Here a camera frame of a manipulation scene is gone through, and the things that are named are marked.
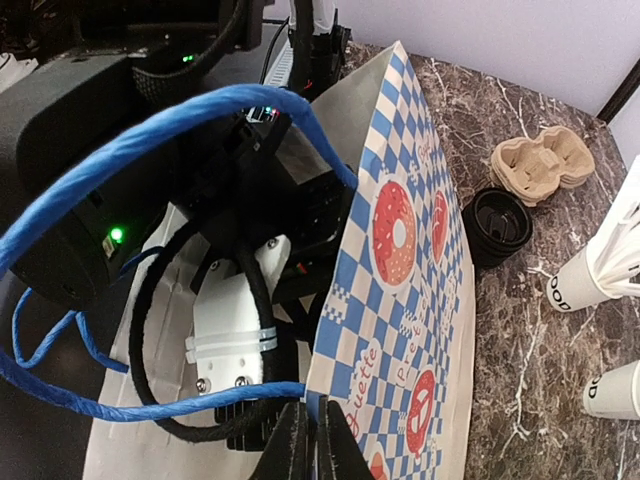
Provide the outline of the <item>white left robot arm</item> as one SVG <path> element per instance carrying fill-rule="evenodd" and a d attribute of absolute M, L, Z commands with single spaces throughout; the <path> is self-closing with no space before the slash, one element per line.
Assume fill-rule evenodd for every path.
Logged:
<path fill-rule="evenodd" d="M 84 38 L 1 94 L 1 271 L 73 311 L 90 307 L 170 206 L 224 251 L 289 233 L 301 190 L 277 156 L 303 133 L 348 188 L 355 173 L 311 101 L 337 79 L 348 32 L 332 4 L 295 1 L 282 87 L 215 86 L 256 48 L 260 1 L 96 1 Z"/>

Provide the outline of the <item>blue checkered paper bag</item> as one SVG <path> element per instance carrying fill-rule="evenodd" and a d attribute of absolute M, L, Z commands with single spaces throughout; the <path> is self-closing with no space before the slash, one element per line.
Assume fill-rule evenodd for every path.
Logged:
<path fill-rule="evenodd" d="M 460 207 L 418 70 L 401 43 L 311 101 L 346 187 L 296 128 L 278 159 L 301 190 L 289 233 L 231 251 L 207 240 L 202 218 L 170 206 L 124 267 L 146 271 L 133 296 L 125 373 L 139 406 L 109 407 L 49 385 L 17 355 L 4 378 L 51 404 L 111 422 L 141 422 L 164 443 L 224 441 L 287 403 L 309 416 L 309 478 L 316 473 L 319 400 L 337 401 L 374 479 L 460 479 L 473 391 L 474 267 Z M 270 297 L 255 252 L 285 235 L 291 253 Z M 278 347 L 265 380 L 200 396 L 187 363 L 196 294 L 190 284 L 213 247 L 240 267 L 262 326 Z M 214 409 L 256 401 L 222 424 Z"/>

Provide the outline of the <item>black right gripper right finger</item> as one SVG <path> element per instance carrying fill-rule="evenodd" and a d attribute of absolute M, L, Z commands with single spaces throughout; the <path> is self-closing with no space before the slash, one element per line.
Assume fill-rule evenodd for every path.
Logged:
<path fill-rule="evenodd" d="M 374 477 L 337 401 L 321 396 L 316 430 L 316 473 L 320 480 Z"/>

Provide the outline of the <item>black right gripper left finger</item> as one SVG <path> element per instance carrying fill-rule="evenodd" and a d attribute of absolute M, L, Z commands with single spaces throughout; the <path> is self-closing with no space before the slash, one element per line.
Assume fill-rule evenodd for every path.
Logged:
<path fill-rule="evenodd" d="M 304 403 L 287 403 L 250 480 L 309 478 L 309 416 Z"/>

